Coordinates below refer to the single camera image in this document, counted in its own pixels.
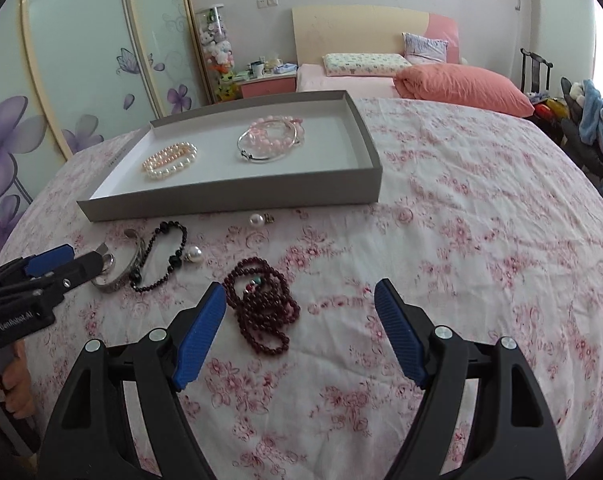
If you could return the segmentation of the person's left hand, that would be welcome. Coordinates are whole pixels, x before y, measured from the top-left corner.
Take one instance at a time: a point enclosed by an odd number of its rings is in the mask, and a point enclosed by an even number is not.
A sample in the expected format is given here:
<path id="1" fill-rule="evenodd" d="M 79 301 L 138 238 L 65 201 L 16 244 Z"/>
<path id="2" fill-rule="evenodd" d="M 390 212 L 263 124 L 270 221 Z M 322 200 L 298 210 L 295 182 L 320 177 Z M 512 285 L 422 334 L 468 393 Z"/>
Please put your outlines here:
<path id="1" fill-rule="evenodd" d="M 25 419 L 36 414 L 36 404 L 23 340 L 13 344 L 13 352 L 14 359 L 2 374 L 4 389 L 0 388 L 0 399 L 5 399 L 7 411 L 16 419 Z"/>

